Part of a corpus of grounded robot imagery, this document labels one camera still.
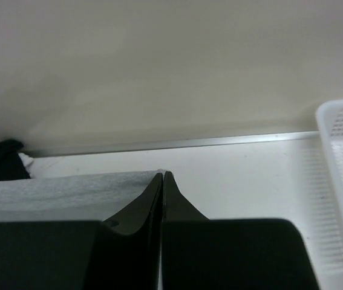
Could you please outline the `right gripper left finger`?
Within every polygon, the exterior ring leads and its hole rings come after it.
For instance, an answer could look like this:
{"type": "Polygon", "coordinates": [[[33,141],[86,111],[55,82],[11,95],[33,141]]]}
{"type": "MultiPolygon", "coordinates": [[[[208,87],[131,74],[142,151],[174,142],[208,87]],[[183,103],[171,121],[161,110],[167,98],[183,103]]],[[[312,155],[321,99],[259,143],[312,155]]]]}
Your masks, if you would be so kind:
{"type": "Polygon", "coordinates": [[[104,221],[0,222],[0,289],[157,289],[162,187],[104,221]]]}

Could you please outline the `grey tank top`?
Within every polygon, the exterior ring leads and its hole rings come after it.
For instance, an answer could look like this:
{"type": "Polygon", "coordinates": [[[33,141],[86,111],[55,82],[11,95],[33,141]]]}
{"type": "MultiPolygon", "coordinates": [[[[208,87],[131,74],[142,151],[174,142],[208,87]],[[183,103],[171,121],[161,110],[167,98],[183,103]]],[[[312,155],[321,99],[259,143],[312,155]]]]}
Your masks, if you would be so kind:
{"type": "Polygon", "coordinates": [[[157,173],[0,181],[0,222],[102,221],[139,197],[157,173]]]}

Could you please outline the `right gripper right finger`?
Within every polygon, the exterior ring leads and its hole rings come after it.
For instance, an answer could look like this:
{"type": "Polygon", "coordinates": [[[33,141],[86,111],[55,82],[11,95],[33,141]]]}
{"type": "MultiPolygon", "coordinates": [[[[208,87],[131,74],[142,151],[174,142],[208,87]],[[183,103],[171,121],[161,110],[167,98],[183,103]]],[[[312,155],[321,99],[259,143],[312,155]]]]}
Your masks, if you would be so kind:
{"type": "Polygon", "coordinates": [[[164,289],[318,289],[298,229],[278,218],[211,220],[163,182],[164,289]]]}

